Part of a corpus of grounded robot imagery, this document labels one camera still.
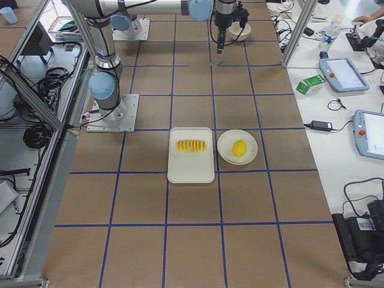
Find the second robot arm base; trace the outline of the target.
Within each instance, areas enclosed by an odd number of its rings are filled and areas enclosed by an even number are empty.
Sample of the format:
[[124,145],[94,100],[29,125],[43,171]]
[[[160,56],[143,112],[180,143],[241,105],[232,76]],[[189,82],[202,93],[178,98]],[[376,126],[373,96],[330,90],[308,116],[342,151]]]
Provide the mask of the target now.
[[131,19],[128,16],[115,14],[111,16],[110,22],[114,30],[127,36],[134,36],[142,31],[142,25],[136,16]]

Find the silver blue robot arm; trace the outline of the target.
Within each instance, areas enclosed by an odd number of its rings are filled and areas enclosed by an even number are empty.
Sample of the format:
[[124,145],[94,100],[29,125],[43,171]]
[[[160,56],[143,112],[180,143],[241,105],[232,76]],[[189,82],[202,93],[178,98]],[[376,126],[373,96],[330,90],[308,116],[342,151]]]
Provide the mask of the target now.
[[217,53],[228,45],[226,32],[234,22],[244,30],[249,12],[240,1],[68,1],[71,8],[89,21],[90,35],[95,44],[95,61],[102,71],[114,70],[122,65],[115,53],[111,18],[117,14],[125,17],[138,14],[183,15],[198,21],[212,20],[218,28]]

